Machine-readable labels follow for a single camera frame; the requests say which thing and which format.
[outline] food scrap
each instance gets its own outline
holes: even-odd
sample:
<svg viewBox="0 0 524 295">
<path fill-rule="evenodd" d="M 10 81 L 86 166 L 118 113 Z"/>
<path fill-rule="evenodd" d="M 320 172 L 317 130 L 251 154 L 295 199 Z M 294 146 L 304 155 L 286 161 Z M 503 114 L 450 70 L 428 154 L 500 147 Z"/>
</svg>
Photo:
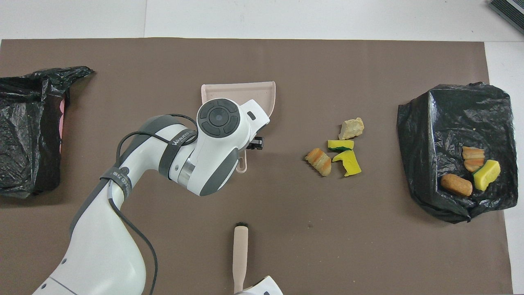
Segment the food scrap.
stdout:
<svg viewBox="0 0 524 295">
<path fill-rule="evenodd" d="M 364 131 L 364 123 L 361 118 L 350 119 L 342 123 L 339 139 L 350 139 L 359 136 Z"/>
<path fill-rule="evenodd" d="M 353 150 L 344 151 L 333 158 L 333 162 L 342 161 L 342 165 L 346 169 L 344 176 L 355 175 L 362 172 L 362 169 L 358 165 L 355 152 Z"/>
<path fill-rule="evenodd" d="M 462 157 L 469 172 L 475 172 L 484 165 L 484 150 L 476 147 L 462 147 Z"/>
<path fill-rule="evenodd" d="M 440 178 L 440 184 L 446 190 L 459 196 L 468 197 L 473 192 L 471 182 L 455 174 L 444 174 Z"/>
<path fill-rule="evenodd" d="M 495 160 L 487 160 L 486 164 L 473 174 L 475 188 L 485 191 L 498 175 L 500 175 L 500 164 Z"/>
<path fill-rule="evenodd" d="M 349 151 L 355 146 L 352 140 L 327 140 L 327 148 L 332 151 Z"/>
<path fill-rule="evenodd" d="M 322 176 L 328 176 L 331 173 L 331 158 L 319 148 L 309 152 L 309 154 L 305 156 L 305 160 L 320 172 Z"/>
</svg>

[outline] bread piece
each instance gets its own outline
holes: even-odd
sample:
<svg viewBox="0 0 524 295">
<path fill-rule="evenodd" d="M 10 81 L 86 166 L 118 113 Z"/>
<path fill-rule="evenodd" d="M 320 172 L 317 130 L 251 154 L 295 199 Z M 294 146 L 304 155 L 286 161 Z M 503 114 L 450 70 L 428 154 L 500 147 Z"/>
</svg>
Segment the bread piece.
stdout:
<svg viewBox="0 0 524 295">
<path fill-rule="evenodd" d="M 455 174 L 444 174 L 440 179 L 440 184 L 451 193 L 463 197 L 471 196 L 473 192 L 471 182 Z"/>
<path fill-rule="evenodd" d="M 328 176 L 331 173 L 331 158 L 319 148 L 309 152 L 309 154 L 305 156 L 305 160 L 320 172 L 322 176 Z"/>
<path fill-rule="evenodd" d="M 340 129 L 339 139 L 350 139 L 359 136 L 364 131 L 364 123 L 361 118 L 344 121 Z"/>
<path fill-rule="evenodd" d="M 484 150 L 476 147 L 462 147 L 464 166 L 469 172 L 475 172 L 484 165 Z"/>
</svg>

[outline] black control panel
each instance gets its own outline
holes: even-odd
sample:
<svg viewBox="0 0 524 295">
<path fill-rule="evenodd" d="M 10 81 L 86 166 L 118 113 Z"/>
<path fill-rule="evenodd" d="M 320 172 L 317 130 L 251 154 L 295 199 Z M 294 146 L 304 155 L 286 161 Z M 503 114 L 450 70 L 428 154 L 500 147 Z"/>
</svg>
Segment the black control panel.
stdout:
<svg viewBox="0 0 524 295">
<path fill-rule="evenodd" d="M 205 134 L 214 138 L 229 136 L 238 128 L 240 112 L 227 99 L 213 99 L 206 102 L 198 113 L 198 124 Z"/>
</svg>

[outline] brush handle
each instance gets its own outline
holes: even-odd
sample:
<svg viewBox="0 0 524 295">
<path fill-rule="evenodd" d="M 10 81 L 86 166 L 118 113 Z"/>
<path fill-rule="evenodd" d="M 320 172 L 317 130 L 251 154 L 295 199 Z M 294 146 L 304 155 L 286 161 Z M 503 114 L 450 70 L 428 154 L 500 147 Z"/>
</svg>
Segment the brush handle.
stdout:
<svg viewBox="0 0 524 295">
<path fill-rule="evenodd" d="M 244 279 L 247 269 L 247 236 L 245 226 L 235 227 L 233 238 L 233 281 L 235 283 L 234 293 L 244 289 Z"/>
</svg>

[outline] plastic bag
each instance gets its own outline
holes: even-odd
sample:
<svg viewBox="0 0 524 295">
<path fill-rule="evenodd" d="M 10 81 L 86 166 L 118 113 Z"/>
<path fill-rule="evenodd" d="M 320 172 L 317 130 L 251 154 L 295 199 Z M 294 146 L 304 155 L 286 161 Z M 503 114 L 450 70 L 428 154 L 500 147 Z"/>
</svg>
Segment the plastic bag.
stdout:
<svg viewBox="0 0 524 295">
<path fill-rule="evenodd" d="M 510 98 L 484 83 L 439 85 L 398 107 L 397 132 L 402 163 L 413 200 L 432 216 L 449 223 L 471 221 L 484 212 L 517 204 L 517 153 Z M 500 163 L 501 173 L 485 192 L 470 197 L 443 189 L 440 178 L 456 174 L 473 182 L 462 147 L 484 149 L 486 160 Z"/>
<path fill-rule="evenodd" d="M 0 195 L 26 198 L 58 186 L 69 87 L 92 72 L 71 67 L 0 78 Z"/>
</svg>

